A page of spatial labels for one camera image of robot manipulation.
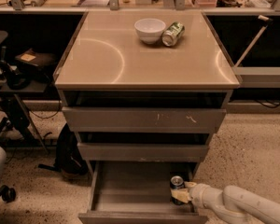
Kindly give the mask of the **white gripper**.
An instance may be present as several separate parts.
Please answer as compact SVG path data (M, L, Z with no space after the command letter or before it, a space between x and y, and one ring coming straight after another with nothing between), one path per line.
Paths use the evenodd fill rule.
M199 208L204 208L203 194L209 188L206 184L197 184L196 182L184 182L186 189L172 189L171 196L175 203L188 203Z

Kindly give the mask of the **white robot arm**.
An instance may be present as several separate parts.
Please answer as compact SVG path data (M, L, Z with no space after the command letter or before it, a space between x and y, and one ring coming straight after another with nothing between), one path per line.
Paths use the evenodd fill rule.
M280 203L237 186L216 189L202 183L184 182L171 189L171 196L182 203L209 209L227 224L248 224L248 216L264 224L280 224Z

